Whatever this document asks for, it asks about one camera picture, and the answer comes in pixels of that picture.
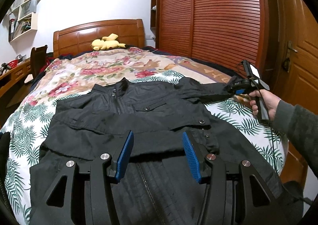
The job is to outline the grey right sleeve forearm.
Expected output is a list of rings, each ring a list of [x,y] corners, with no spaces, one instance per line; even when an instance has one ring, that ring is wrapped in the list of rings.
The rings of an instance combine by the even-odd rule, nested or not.
[[[281,100],[275,112],[273,127],[286,134],[317,176],[317,115],[300,105],[293,106]]]

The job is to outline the person's right hand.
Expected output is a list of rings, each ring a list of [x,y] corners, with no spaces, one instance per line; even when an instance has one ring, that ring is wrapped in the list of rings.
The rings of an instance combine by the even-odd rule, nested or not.
[[[281,101],[281,99],[278,96],[274,95],[273,93],[271,93],[270,91],[265,90],[265,89],[255,90],[255,91],[249,93],[249,96],[251,98],[253,98],[252,100],[250,100],[250,106],[252,107],[253,115],[254,116],[258,115],[259,108],[257,106],[255,99],[259,98],[265,104],[265,108],[267,110],[269,119],[271,121],[274,121],[276,110],[277,110],[278,104]]]

